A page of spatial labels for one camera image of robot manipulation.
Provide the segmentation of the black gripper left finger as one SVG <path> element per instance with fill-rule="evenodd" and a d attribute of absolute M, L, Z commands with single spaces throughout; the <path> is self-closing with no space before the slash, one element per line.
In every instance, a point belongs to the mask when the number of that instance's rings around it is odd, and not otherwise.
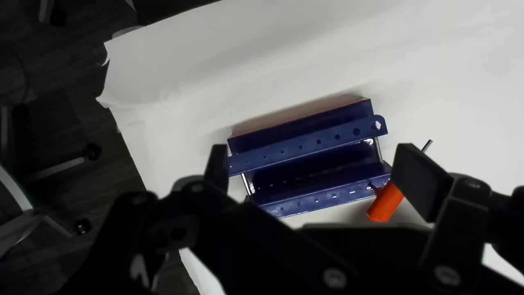
<path fill-rule="evenodd" d="M 212 147 L 209 163 L 205 168 L 205 178 L 209 183 L 222 188 L 223 191 L 230 186 L 228 170 L 228 147 L 225 144 L 215 144 Z"/>

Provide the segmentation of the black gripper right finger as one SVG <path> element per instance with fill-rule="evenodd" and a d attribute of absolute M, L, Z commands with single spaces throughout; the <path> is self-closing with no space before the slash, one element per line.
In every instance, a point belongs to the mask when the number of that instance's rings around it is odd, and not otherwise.
<path fill-rule="evenodd" d="M 454 183 L 454 178 L 413 142 L 397 145 L 392 180 L 428 222 L 438 219 Z"/>

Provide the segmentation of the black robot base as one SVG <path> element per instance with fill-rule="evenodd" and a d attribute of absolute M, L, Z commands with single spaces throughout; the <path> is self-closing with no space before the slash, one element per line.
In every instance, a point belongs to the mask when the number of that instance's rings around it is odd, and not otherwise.
<path fill-rule="evenodd" d="M 58 295 L 84 263 L 115 198 L 142 190 L 114 113 L 99 96 L 106 42 L 215 0 L 0 0 L 2 165 L 33 231 L 2 255 L 0 295 Z"/>

